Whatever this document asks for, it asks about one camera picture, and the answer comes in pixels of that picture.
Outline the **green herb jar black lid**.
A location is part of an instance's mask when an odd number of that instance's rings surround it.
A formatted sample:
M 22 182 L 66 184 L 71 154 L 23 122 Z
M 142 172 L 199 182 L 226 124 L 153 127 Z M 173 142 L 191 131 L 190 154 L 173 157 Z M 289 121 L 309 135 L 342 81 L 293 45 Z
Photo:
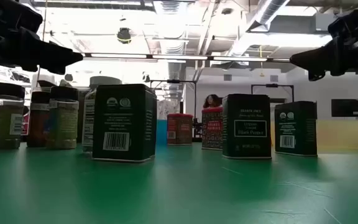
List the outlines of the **green herb jar black lid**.
M 0 150 L 20 147 L 25 88 L 0 82 Z

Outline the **black pepper spice tin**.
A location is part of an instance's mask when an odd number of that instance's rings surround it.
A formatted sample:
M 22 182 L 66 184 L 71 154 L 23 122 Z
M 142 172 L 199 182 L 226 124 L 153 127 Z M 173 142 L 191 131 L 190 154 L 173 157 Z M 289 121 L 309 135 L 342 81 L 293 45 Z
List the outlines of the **black pepper spice tin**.
M 316 103 L 295 101 L 275 107 L 275 152 L 316 157 Z
M 157 138 L 157 95 L 155 91 L 152 90 L 152 131 L 153 131 L 153 138 L 152 138 L 152 145 L 150 150 L 150 157 L 155 157 L 155 148 L 156 148 L 156 138 Z
M 229 159 L 272 157 L 270 98 L 229 94 L 223 98 L 223 156 Z
M 152 89 L 144 84 L 96 89 L 94 160 L 145 162 L 152 145 Z

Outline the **black metal frame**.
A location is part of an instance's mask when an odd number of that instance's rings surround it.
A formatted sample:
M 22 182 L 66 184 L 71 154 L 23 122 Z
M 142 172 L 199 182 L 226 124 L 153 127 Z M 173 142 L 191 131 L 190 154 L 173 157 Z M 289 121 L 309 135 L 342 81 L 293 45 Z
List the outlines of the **black metal frame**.
M 191 80 L 151 80 L 149 87 L 157 95 L 157 119 L 167 120 L 169 114 L 183 113 L 197 118 L 197 83 Z
M 254 94 L 254 87 L 255 86 L 264 86 L 266 88 L 278 88 L 278 87 L 289 87 L 291 88 L 291 101 L 294 102 L 295 101 L 295 88 L 294 85 L 281 85 L 281 84 L 276 84 L 276 83 L 268 83 L 268 84 L 251 84 L 251 88 L 250 88 L 250 92 L 253 95 Z

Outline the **blue plastic bin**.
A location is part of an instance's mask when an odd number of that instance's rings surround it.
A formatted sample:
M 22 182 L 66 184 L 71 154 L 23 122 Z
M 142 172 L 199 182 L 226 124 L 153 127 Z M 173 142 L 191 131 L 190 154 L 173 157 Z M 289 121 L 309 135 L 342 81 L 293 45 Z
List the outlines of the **blue plastic bin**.
M 158 119 L 156 129 L 156 145 L 162 146 L 167 143 L 167 120 Z

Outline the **white lid spice jar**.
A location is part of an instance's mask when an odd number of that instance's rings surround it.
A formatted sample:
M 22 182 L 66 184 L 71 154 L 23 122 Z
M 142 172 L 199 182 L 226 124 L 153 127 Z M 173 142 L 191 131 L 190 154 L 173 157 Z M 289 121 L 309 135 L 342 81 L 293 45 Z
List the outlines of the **white lid spice jar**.
M 90 91 L 85 95 L 83 109 L 83 132 L 82 146 L 83 152 L 92 154 L 93 151 L 93 126 L 94 126 L 94 106 L 96 99 L 96 89 L 101 85 L 120 85 L 122 81 L 114 77 L 94 76 L 89 80 Z

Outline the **yellow spice jar black lid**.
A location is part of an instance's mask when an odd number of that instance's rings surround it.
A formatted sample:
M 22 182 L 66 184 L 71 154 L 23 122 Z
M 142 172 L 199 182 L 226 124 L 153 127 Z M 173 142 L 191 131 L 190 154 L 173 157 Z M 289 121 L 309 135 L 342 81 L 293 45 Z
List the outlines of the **yellow spice jar black lid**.
M 76 147 L 78 134 L 78 90 L 53 86 L 50 90 L 49 116 L 45 125 L 46 147 L 67 150 Z

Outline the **black ceiling dome fixture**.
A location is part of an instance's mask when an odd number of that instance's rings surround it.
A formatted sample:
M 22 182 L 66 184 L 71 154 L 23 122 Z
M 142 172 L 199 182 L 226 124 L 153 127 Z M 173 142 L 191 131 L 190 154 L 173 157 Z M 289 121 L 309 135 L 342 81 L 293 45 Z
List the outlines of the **black ceiling dome fixture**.
M 132 41 L 130 29 L 127 27 L 121 27 L 117 33 L 117 40 L 122 44 L 129 44 Z

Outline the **black wall screen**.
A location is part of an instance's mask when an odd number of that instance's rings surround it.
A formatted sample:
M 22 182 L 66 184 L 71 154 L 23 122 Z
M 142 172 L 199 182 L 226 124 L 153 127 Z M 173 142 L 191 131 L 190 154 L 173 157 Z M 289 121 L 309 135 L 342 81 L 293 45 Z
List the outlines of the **black wall screen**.
M 332 99 L 331 116 L 358 118 L 358 99 Z

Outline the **green table mat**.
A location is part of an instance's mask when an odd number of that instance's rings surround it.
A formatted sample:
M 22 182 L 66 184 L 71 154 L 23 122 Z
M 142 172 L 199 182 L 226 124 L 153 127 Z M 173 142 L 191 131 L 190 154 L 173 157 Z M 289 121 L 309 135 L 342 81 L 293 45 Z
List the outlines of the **green table mat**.
M 358 150 L 230 160 L 159 147 L 141 163 L 0 151 L 0 224 L 358 224 Z

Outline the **person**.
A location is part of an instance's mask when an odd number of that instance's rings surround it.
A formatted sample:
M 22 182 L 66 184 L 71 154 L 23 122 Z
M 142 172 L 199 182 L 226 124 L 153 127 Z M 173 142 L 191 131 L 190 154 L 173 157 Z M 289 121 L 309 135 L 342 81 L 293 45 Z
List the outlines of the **person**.
M 210 94 L 206 97 L 204 101 L 203 109 L 220 107 L 221 105 L 222 105 L 222 98 L 219 97 L 218 95 Z

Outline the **red paprika tin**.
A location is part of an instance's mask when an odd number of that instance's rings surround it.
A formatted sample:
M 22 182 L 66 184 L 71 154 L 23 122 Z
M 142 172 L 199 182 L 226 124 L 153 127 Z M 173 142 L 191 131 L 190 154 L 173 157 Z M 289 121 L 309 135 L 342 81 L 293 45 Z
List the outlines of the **red paprika tin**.
M 192 144 L 193 116 L 190 114 L 173 113 L 167 115 L 167 144 Z
M 205 108 L 202 110 L 202 149 L 223 149 L 223 108 Z

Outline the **red spice jar black lid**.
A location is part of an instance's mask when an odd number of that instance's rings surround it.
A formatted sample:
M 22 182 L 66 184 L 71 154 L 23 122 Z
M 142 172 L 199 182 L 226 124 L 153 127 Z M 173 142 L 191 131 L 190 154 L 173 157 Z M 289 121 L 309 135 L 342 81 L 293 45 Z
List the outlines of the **red spice jar black lid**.
M 44 147 L 46 137 L 44 126 L 49 117 L 50 92 L 34 91 L 31 96 L 29 111 L 28 147 Z

